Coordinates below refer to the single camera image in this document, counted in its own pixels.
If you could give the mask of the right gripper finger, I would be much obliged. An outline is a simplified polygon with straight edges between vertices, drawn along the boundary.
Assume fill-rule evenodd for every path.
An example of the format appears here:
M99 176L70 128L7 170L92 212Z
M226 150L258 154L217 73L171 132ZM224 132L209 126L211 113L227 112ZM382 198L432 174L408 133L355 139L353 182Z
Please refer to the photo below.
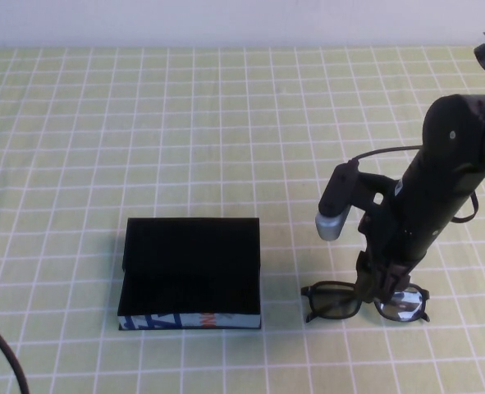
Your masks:
M355 295L365 303L372 303L376 289L373 258L369 250L361 250L356 265Z
M396 291L404 290L410 283L410 269L405 266L389 266L382 274L379 298L390 299Z

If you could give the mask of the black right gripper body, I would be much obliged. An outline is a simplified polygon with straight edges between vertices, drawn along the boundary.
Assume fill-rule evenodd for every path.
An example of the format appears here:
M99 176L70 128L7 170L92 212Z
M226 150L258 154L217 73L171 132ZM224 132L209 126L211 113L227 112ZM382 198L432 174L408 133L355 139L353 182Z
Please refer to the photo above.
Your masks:
M450 222L466 222L455 215L485 178L475 170L445 172L409 167L399 181L361 174L362 186L383 195L363 206L359 232L373 258L376 289L389 266L413 271Z

